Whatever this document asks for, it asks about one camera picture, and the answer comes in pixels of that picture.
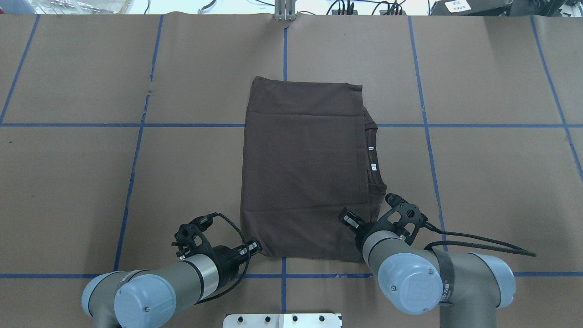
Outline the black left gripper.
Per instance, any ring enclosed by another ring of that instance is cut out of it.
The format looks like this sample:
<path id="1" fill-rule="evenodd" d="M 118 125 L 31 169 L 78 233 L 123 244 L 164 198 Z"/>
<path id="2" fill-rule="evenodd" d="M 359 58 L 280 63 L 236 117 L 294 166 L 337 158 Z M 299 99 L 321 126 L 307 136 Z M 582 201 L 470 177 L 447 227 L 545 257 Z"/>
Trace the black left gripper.
<path id="1" fill-rule="evenodd" d="M 263 246 L 257 239 L 250 239 L 234 249 L 223 245 L 213 247 L 211 259 L 219 274 L 218 285 L 227 285 L 232 282 L 239 274 L 240 266 L 262 250 Z"/>

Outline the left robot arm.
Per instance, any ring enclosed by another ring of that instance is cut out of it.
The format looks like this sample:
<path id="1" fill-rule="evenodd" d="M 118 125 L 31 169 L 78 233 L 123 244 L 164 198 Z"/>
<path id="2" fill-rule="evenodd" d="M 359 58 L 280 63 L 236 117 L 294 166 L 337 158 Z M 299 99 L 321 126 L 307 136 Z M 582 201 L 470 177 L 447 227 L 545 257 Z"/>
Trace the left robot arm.
<path id="1" fill-rule="evenodd" d="M 158 270 L 102 274 L 86 285 L 81 307 L 94 328 L 159 328 L 235 280 L 240 266 L 261 250 L 252 239 L 235 249 L 216 246 Z"/>

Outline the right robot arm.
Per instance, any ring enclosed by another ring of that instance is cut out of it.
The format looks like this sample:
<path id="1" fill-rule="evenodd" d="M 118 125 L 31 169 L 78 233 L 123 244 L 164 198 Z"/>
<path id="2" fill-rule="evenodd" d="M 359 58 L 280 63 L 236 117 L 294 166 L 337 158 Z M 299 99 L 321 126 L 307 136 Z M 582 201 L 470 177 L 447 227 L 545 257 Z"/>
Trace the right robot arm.
<path id="1" fill-rule="evenodd" d="M 442 328 L 495 328 L 498 309 L 514 301 L 516 277 L 496 256 L 416 249 L 386 218 L 365 222 L 346 208 L 338 219 L 355 234 L 383 295 L 408 315 L 439 308 Z"/>

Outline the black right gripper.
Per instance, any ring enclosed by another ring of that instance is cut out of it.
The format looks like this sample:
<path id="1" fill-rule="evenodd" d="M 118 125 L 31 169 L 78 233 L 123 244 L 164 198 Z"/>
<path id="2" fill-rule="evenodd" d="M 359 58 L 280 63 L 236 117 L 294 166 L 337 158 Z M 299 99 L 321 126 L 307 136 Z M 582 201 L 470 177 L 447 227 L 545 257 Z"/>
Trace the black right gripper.
<path id="1" fill-rule="evenodd" d="M 354 214 L 346 207 L 338 214 L 338 220 L 355 233 L 356 246 L 363 246 L 366 239 L 373 233 L 388 230 L 388 221 L 386 219 L 365 222 L 360 216 Z"/>

